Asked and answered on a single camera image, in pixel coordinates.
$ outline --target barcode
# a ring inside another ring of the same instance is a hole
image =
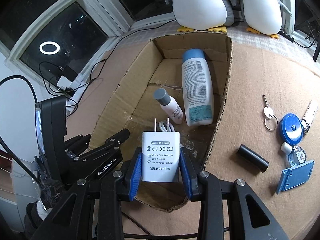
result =
[[[197,63],[197,70],[202,70],[202,65],[200,61],[196,61]]]

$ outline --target blue gripper pad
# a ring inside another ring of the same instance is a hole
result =
[[[138,187],[141,178],[141,164],[142,164],[142,152],[141,150],[138,153],[138,157],[136,159],[133,172],[130,178],[130,188],[129,188],[129,199],[132,201],[138,192]]]
[[[188,168],[186,165],[186,160],[185,160],[182,148],[180,148],[179,165],[180,165],[180,172],[181,172],[184,192],[185,192],[187,198],[191,199],[192,198],[191,179],[190,179],[190,176],[188,173]]]

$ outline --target white lotion bottle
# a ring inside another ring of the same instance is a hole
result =
[[[153,98],[160,103],[160,107],[176,124],[181,124],[185,116],[177,101],[170,97],[164,88],[159,88],[153,93]]]
[[[182,55],[182,90],[188,126],[213,122],[213,90],[204,53],[189,49]]]

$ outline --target gray bottle cap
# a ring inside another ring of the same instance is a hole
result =
[[[161,105],[166,106],[170,103],[171,98],[164,88],[159,88],[153,93],[153,98]]]

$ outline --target blue tape measure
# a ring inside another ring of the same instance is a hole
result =
[[[279,130],[282,139],[291,146],[297,145],[302,140],[302,124],[295,114],[286,114],[280,122]]]

